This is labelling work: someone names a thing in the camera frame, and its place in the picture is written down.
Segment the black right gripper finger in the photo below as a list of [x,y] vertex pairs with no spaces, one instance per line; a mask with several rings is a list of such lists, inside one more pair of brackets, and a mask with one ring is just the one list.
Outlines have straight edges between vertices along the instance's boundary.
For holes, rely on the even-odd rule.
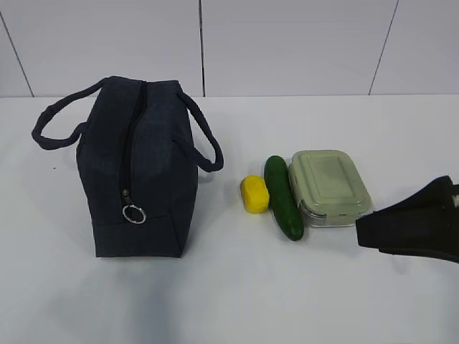
[[441,176],[395,205],[356,220],[361,247],[458,261],[458,185]]

